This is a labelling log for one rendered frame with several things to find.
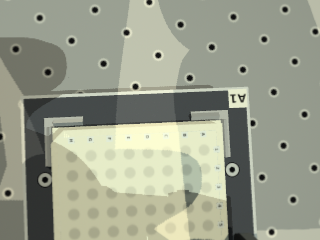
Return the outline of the grey flat base plate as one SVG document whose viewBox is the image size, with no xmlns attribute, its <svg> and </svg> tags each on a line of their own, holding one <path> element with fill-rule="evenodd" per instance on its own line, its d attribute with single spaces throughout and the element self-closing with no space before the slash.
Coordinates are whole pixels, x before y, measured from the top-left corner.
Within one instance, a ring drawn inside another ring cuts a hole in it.
<svg viewBox="0 0 320 240">
<path fill-rule="evenodd" d="M 258 240 L 320 240 L 320 0 L 0 0 L 0 240 L 20 96 L 248 87 Z"/>
</svg>

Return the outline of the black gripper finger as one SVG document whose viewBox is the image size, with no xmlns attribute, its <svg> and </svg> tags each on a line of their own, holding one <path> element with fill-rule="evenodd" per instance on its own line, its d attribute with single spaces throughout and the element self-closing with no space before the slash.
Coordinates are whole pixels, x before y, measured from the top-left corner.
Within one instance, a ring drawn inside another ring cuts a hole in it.
<svg viewBox="0 0 320 240">
<path fill-rule="evenodd" d="M 236 233 L 234 240 L 258 240 L 251 233 Z"/>
</svg>

